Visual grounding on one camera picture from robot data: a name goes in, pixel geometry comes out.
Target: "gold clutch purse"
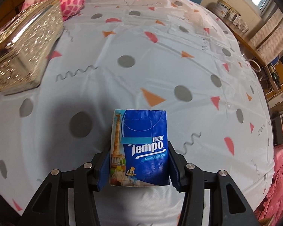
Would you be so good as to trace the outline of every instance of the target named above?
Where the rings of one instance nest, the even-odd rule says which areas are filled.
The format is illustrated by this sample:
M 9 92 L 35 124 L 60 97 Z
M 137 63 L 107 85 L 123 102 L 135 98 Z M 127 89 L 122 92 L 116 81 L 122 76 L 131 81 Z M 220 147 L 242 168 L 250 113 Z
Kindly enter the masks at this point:
M 13 94 L 39 86 L 62 28 L 60 1 L 45 0 L 0 30 L 0 92 Z

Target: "metal screw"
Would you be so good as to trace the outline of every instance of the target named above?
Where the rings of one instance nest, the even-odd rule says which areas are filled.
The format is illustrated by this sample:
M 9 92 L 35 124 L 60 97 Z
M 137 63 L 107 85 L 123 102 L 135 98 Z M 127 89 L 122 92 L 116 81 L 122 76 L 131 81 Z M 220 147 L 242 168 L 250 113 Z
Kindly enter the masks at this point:
M 228 173 L 227 173 L 225 170 L 220 170 L 220 171 L 219 171 L 219 174 L 220 174 L 221 176 L 226 176 Z
M 87 163 L 84 164 L 84 167 L 85 168 L 92 168 L 92 163 L 87 162 Z
M 58 169 L 53 169 L 53 170 L 51 171 L 51 174 L 52 174 L 52 175 L 58 175 L 58 174 L 59 174 L 59 170 L 58 170 Z
M 193 170 L 195 168 L 195 165 L 192 163 L 186 164 L 186 168 Z

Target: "bed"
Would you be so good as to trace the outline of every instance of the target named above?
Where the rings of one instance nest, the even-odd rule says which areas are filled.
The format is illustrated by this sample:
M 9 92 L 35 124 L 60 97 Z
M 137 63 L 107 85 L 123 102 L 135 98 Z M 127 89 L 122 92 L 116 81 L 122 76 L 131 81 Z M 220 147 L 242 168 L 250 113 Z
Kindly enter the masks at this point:
M 266 196 L 274 161 L 265 96 L 207 9 L 86 0 L 48 60 L 38 88 L 0 94 L 0 194 L 20 215 L 52 169 L 76 169 L 103 150 L 114 109 L 166 110 L 168 139 L 188 162 L 228 171 L 253 210 Z M 183 196 L 172 186 L 107 185 L 95 200 L 102 225 L 176 225 Z

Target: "gray circle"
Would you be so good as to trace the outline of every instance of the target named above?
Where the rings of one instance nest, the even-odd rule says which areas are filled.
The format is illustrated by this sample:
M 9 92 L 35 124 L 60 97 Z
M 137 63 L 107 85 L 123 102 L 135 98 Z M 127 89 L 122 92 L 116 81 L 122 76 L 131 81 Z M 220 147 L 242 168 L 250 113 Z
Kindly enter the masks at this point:
M 228 173 L 227 173 L 225 170 L 220 170 L 220 171 L 219 171 L 219 174 L 220 174 L 221 176 L 226 176 Z
M 141 12 L 133 10 L 133 11 L 130 11 L 129 14 L 130 14 L 130 15 L 140 16 L 140 15 L 141 15 Z
M 180 1 L 176 1 L 176 2 L 174 2 L 174 4 L 177 5 L 177 6 L 180 6 L 180 7 L 183 5 L 182 2 L 180 2 Z
M 0 172 L 2 174 L 2 177 L 4 177 L 6 179 L 7 176 L 8 176 L 8 170 L 7 170 L 5 162 L 3 160 L 0 161 Z
M 195 165 L 192 164 L 192 163 L 188 163 L 188 164 L 186 164 L 186 167 L 187 167 L 188 169 L 193 170 L 193 169 L 195 168 Z
M 100 17 L 102 17 L 103 15 L 101 13 L 96 13 L 94 15 L 91 16 L 92 19 L 98 19 Z
M 252 93 L 255 94 L 253 87 L 250 85 Z
M 182 32 L 185 32 L 185 33 L 189 33 L 189 31 L 186 29 L 186 28 L 184 28 L 183 26 L 179 26 L 179 29 L 182 31 Z
M 221 80 L 218 76 L 216 75 L 211 75 L 211 81 L 216 87 L 221 87 Z
M 32 101 L 26 98 L 21 104 L 20 109 L 19 109 L 20 117 L 29 116 L 30 113 L 32 112 L 32 109 L 33 109 Z
M 225 56 L 228 56 L 228 57 L 232 55 L 231 52 L 225 48 L 222 49 L 222 52 L 224 53 Z
M 59 174 L 59 170 L 58 169 L 53 169 L 52 171 L 51 171 L 51 174 L 52 175 L 58 175 Z
M 237 115 L 237 119 L 240 123 L 243 123 L 243 113 L 242 113 L 242 110 L 241 109 L 237 109 L 236 110 L 236 115 Z
M 124 68 L 130 68 L 135 65 L 135 59 L 130 55 L 123 55 L 117 59 L 120 66 Z
M 92 163 L 90 162 L 85 163 L 84 168 L 87 168 L 87 169 L 92 168 Z
M 193 98 L 190 90 L 185 86 L 179 85 L 174 88 L 174 95 L 181 101 L 190 102 Z
M 72 135 L 76 138 L 86 137 L 92 127 L 92 121 L 87 113 L 81 111 L 76 113 L 70 120 L 69 129 Z

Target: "gray dot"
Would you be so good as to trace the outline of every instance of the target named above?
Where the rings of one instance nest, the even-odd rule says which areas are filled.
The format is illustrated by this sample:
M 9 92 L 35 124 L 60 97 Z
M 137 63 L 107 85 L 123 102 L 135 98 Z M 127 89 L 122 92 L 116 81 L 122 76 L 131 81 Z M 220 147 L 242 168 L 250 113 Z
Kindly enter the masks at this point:
M 185 33 L 189 33 L 189 31 L 186 29 L 186 28 L 184 28 L 183 26 L 179 26 L 179 29 L 182 31 L 182 32 L 185 32 Z
M 98 19 L 100 17 L 102 17 L 103 15 L 101 13 L 96 13 L 94 15 L 91 16 L 92 19 Z
M 225 56 L 228 56 L 228 57 L 232 55 L 231 52 L 225 48 L 222 49 L 222 52 L 224 53 Z
M 0 161 L 0 172 L 2 176 L 6 179 L 8 176 L 8 170 L 6 169 L 6 165 L 3 160 Z
M 180 1 L 176 1 L 176 2 L 174 2 L 174 4 L 177 5 L 177 6 L 180 6 L 180 7 L 182 6 L 182 2 L 180 2 Z
M 185 101 L 185 102 L 190 102 L 193 98 L 190 90 L 186 88 L 185 86 L 181 86 L 181 85 L 175 87 L 174 94 L 176 98 L 178 98 L 181 101 Z
M 255 94 L 253 87 L 250 85 L 252 93 Z
M 211 75 L 211 81 L 213 82 L 213 84 L 216 86 L 216 87 L 221 87 L 221 81 L 220 81 L 220 78 L 216 75 Z
M 135 65 L 135 59 L 129 55 L 123 55 L 118 58 L 117 62 L 124 68 L 130 68 Z
M 32 109 L 33 109 L 32 101 L 26 98 L 21 104 L 20 109 L 19 109 L 20 117 L 29 116 L 30 113 L 32 112 Z
M 237 119 L 240 123 L 243 123 L 243 113 L 241 109 L 237 109 L 236 111 Z
M 92 122 L 90 117 L 87 115 L 87 113 L 81 111 L 77 114 L 75 114 L 69 123 L 69 129 L 73 136 L 77 138 L 84 138 L 86 137 L 92 127 Z
M 130 11 L 129 14 L 130 14 L 130 15 L 140 16 L 140 15 L 141 15 L 141 12 L 139 12 L 139 11 Z

